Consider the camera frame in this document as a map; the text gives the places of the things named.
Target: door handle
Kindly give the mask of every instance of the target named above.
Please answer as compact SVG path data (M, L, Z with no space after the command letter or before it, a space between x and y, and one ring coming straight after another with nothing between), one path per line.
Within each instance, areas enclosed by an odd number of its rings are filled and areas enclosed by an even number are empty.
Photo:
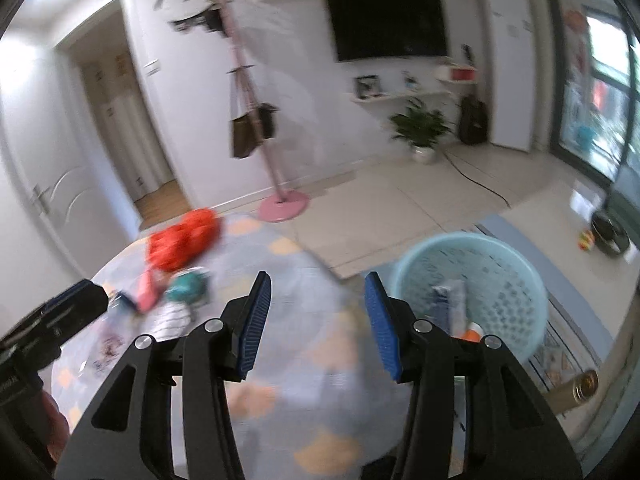
M38 208L45 215L49 214L49 205L47 201L44 199L44 194L51 189L50 187L46 187L42 191L40 190L40 186L36 184L33 186L33 195L31 197L31 203L33 203L36 208Z

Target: black bag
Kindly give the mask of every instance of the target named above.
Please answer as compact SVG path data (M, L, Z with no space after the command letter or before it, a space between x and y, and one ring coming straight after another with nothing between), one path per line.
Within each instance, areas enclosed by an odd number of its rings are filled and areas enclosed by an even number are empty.
M235 117L238 106L238 96L236 95L236 72L233 72L231 79L231 117ZM271 139L275 133L273 123L273 113L278 109L269 104L258 105L258 115L262 123L262 135L265 139ZM231 147L232 156L235 158L247 158L258 147L258 139L255 137L254 125L248 113L235 119L231 119Z
M480 144L488 138L489 117L486 105L476 99L476 96L467 95L462 98L460 104L461 113L458 122L458 138L464 144Z

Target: coat rack pole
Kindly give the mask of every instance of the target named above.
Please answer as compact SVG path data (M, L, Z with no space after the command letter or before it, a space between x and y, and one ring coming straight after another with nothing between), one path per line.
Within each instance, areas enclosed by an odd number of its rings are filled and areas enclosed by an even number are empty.
M264 131L262 121L258 113L258 99L255 94L254 84L248 73L244 51L238 36L236 22L229 8L229 0L218 0L220 5L220 17L222 18L225 33L231 40L231 50L236 59L237 69L235 72L236 81L242 89L242 95L249 115L249 120L254 127L256 141L260 146L260 152L267 167L271 183L275 194L266 198L258 208L258 216L269 222L281 222L298 216L308 205L307 195L296 190L283 190L278 180L273 153L268 142L264 142Z

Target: sliding glass door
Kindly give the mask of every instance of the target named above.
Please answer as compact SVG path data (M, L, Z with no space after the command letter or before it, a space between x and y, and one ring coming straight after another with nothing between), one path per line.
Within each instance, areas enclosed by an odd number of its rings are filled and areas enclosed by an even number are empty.
M609 187L627 158L640 170L638 41L613 0L549 1L557 53L551 150Z

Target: pink round base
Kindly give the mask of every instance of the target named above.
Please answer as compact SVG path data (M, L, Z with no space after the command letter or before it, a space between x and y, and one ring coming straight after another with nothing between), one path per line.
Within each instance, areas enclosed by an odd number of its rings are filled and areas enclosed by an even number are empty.
M299 191L285 191L286 200L281 202L278 196L265 198L258 208L258 218L265 222L284 222L302 213L309 204L309 197Z

